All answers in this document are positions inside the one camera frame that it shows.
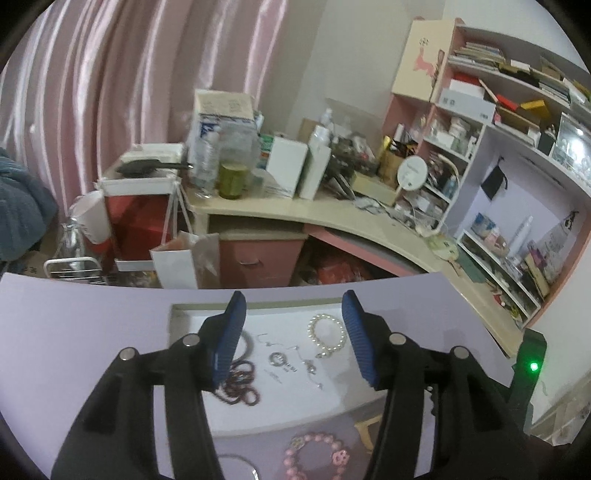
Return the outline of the blue fleece blanket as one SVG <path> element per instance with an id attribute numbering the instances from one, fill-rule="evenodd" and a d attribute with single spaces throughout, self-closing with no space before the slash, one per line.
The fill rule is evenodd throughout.
<path id="1" fill-rule="evenodd" d="M 51 192 L 1 149 L 1 261 L 25 255 L 44 237 L 57 213 Z"/>

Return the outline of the pink white bookshelf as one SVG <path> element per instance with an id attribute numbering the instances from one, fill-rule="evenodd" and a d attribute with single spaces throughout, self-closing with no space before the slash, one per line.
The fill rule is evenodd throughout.
<path id="1" fill-rule="evenodd" d="M 461 20 L 413 21 L 383 130 L 397 158 L 421 156 L 404 192 L 425 237 L 456 240 L 519 327 L 558 297 L 590 243 L 590 128 L 574 97 L 589 76 L 569 61 Z M 508 189 L 481 184 L 504 157 Z"/>

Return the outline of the green patterned paddle fan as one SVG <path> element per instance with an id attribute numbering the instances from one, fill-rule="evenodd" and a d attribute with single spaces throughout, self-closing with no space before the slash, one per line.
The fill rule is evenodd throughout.
<path id="1" fill-rule="evenodd" d="M 441 260 L 452 262 L 459 258 L 457 243 L 442 235 L 431 236 L 426 239 L 429 249 Z"/>

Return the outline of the black hair brush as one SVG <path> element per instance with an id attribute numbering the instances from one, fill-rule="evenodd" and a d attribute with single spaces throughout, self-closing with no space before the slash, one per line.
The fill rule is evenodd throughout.
<path id="1" fill-rule="evenodd" d="M 116 172 L 124 178 L 145 178 L 157 170 L 186 171 L 192 169 L 188 163 L 162 162 L 158 159 L 139 159 L 121 163 Z"/>

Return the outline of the black velvet pouch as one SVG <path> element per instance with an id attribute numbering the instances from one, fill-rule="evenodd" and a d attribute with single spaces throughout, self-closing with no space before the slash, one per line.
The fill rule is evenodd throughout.
<path id="1" fill-rule="evenodd" d="M 490 201 L 493 201 L 501 190 L 508 189 L 508 178 L 501 168 L 501 163 L 503 161 L 504 157 L 500 156 L 494 168 L 481 184 L 481 189 Z"/>

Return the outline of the white paper shopping bag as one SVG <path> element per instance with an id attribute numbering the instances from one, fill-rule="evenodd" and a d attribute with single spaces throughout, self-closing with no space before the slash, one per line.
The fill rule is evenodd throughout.
<path id="1" fill-rule="evenodd" d="M 195 233 L 190 211 L 186 193 L 176 181 L 166 206 L 160 244 L 150 250 L 154 270 L 164 289 L 218 289 L 219 235 Z"/>

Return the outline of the clear plastic bottle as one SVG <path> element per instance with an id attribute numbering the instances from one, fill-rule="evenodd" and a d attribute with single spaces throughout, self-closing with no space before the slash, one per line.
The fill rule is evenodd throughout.
<path id="1" fill-rule="evenodd" d="M 194 143 L 193 184 L 204 198 L 211 197 L 215 190 L 221 155 L 219 137 L 219 132 L 212 130 Z"/>

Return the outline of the white paper cup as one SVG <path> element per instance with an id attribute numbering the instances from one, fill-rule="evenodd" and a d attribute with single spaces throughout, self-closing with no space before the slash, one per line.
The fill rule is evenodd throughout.
<path id="1" fill-rule="evenodd" d="M 94 190 L 77 198 L 69 215 L 92 244 L 99 245 L 110 239 L 110 220 L 101 191 Z"/>

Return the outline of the red white storage cart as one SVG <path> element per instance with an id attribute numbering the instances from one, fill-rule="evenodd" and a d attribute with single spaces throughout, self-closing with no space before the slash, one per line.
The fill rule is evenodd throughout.
<path id="1" fill-rule="evenodd" d="M 96 187 L 105 199 L 118 271 L 152 271 L 150 251 L 174 236 L 182 173 L 165 165 L 181 164 L 184 159 L 185 146 L 181 143 L 137 144 L 98 179 Z M 135 176 L 121 172 L 123 167 L 142 160 L 158 161 L 160 165 Z"/>

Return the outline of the pink satin curtain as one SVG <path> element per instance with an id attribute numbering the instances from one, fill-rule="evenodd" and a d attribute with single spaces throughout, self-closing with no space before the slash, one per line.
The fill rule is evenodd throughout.
<path id="1" fill-rule="evenodd" d="M 54 1 L 1 72 L 1 145 L 60 207 L 130 146 L 186 137 L 197 89 L 259 100 L 287 1 Z"/>

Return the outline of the green glass jar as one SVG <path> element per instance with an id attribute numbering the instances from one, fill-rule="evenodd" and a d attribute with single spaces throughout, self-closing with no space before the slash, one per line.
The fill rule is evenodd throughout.
<path id="1" fill-rule="evenodd" d="M 224 162 L 219 166 L 218 193 L 222 198 L 235 200 L 242 196 L 249 168 L 242 163 Z"/>

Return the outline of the white box on desk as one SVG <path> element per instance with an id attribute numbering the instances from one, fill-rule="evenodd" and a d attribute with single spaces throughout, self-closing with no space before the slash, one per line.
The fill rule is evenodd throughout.
<path id="1" fill-rule="evenodd" d="M 266 172 L 273 177 L 273 187 L 281 196 L 294 197 L 307 156 L 307 144 L 283 137 L 273 139 Z"/>

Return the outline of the thin silver bangle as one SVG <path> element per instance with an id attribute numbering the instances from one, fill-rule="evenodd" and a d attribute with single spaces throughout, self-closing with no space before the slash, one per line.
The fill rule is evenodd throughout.
<path id="1" fill-rule="evenodd" d="M 236 454 L 221 454 L 219 465 L 225 480 L 260 480 L 259 469 L 249 459 Z"/>

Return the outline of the white jewelry tray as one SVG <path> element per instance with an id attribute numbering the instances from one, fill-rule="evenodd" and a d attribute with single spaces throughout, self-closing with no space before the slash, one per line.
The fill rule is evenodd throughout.
<path id="1" fill-rule="evenodd" d="M 384 397 L 356 366 L 337 298 L 249 303 L 235 359 L 253 366 L 251 390 L 239 401 L 204 396 L 216 437 L 304 426 Z"/>

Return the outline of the cream corner desk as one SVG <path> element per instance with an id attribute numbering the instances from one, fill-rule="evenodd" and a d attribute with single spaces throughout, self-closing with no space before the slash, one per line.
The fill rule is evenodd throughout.
<path id="1" fill-rule="evenodd" d="M 199 215 L 224 215 L 280 220 L 304 225 L 312 237 L 362 258 L 398 277 L 413 273 L 398 265 L 400 258 L 421 271 L 440 272 L 480 316 L 485 327 L 510 357 L 517 355 L 522 331 L 494 299 L 484 284 L 472 282 L 451 263 L 439 258 L 427 242 L 386 214 L 370 214 L 349 201 L 324 198 L 315 201 L 287 198 L 201 199 L 187 192 Z"/>

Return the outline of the white round hand fan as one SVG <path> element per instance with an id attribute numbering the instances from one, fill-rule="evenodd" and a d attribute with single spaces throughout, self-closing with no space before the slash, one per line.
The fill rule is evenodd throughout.
<path id="1" fill-rule="evenodd" d="M 397 172 L 398 188 L 395 201 L 398 201 L 404 192 L 419 190 L 426 183 L 427 177 L 426 161 L 418 155 L 408 156 L 401 163 Z"/>

